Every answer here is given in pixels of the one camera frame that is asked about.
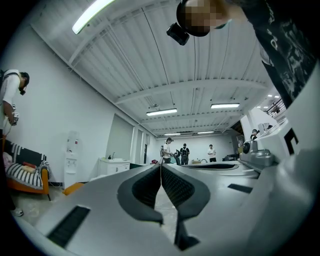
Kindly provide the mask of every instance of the white water cooler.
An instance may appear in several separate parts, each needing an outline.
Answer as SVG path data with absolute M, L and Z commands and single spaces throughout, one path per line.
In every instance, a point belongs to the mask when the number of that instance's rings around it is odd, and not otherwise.
M 79 132 L 70 131 L 64 158 L 64 184 L 66 189 L 77 182 Z

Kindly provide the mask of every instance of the white corrugated ceiling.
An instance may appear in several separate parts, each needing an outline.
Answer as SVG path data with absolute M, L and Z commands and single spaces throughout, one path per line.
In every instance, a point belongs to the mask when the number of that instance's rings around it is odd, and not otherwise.
M 90 85 L 154 134 L 225 131 L 270 88 L 249 23 L 231 22 L 180 46 L 166 34 L 176 22 L 176 0 L 116 0 L 75 35 L 73 24 L 92 2 L 48 0 L 31 25 Z M 240 106 L 211 109 L 215 103 Z M 146 115 L 170 108 L 177 113 Z

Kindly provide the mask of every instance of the black rectangular slot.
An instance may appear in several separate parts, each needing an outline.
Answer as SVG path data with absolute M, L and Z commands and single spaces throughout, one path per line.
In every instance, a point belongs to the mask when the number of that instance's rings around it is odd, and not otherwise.
M 252 187 L 249 186 L 242 186 L 242 185 L 237 185 L 237 184 L 230 184 L 228 188 L 233 189 L 233 190 L 238 190 L 247 194 L 250 194 L 252 191 Z
M 65 247 L 89 212 L 90 209 L 88 208 L 76 206 L 47 236 L 48 239 L 61 247 Z

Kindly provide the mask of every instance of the railing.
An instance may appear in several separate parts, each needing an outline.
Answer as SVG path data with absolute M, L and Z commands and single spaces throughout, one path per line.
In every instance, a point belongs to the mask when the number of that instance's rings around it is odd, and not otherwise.
M 281 111 L 286 110 L 285 104 L 282 101 L 282 99 L 279 99 L 276 103 L 273 103 L 273 105 L 265 111 L 270 117 L 274 117 L 277 114 L 279 114 Z

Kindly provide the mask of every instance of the black cap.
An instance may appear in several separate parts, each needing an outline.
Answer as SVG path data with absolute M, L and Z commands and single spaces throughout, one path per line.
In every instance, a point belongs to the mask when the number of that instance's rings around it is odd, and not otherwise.
M 30 76 L 27 72 L 20 72 L 22 78 L 26 78 L 24 82 L 24 87 L 26 87 L 29 84 Z
M 206 32 L 198 32 L 198 31 L 192 31 L 191 29 L 188 29 L 186 27 L 186 17 L 183 12 L 183 8 L 186 6 L 188 0 L 181 0 L 181 2 L 178 4 L 178 7 L 176 8 L 176 19 L 180 25 L 181 28 L 184 29 L 185 32 L 188 34 L 194 36 L 194 37 L 205 37 L 209 34 L 210 31 Z M 226 24 L 217 26 L 215 29 L 220 30 L 222 29 Z

